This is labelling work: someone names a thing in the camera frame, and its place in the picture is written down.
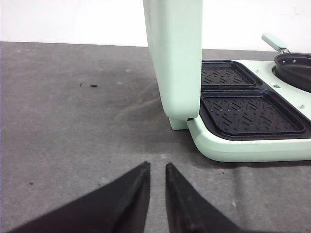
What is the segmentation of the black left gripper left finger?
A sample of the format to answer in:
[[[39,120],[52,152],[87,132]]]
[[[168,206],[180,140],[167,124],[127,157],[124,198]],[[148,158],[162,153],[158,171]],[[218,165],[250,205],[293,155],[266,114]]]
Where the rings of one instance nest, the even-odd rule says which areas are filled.
[[[142,233],[151,165],[144,162],[109,184],[13,229],[14,233]]]

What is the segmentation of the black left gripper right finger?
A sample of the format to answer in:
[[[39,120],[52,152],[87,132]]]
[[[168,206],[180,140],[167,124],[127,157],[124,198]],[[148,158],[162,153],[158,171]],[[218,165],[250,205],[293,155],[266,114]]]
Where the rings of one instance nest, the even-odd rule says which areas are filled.
[[[171,233],[241,233],[206,201],[173,163],[166,165],[166,210]]]

